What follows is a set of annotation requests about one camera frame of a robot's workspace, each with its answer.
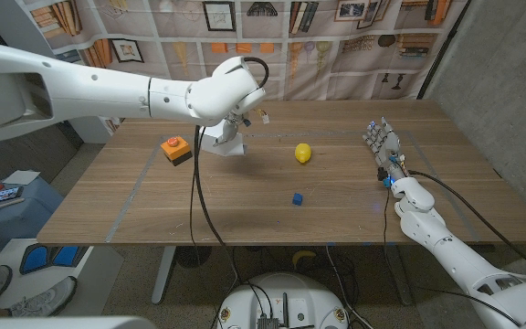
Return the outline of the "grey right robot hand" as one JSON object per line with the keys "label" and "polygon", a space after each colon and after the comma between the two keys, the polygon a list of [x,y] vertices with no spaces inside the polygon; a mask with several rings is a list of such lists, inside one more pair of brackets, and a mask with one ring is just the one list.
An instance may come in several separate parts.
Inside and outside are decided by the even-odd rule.
{"label": "grey right robot hand", "polygon": [[394,180],[409,176],[399,136],[385,118],[381,119],[380,124],[370,122],[363,139],[373,152],[375,162],[382,172]]}

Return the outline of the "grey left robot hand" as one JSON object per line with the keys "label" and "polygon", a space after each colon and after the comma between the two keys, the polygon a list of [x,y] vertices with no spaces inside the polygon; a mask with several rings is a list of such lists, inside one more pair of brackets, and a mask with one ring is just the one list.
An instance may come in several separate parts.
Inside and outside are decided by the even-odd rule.
{"label": "grey left robot hand", "polygon": [[247,113],[229,113],[217,126],[219,133],[215,134],[214,146],[219,146],[235,139],[238,127],[241,124],[249,126],[249,115]]}

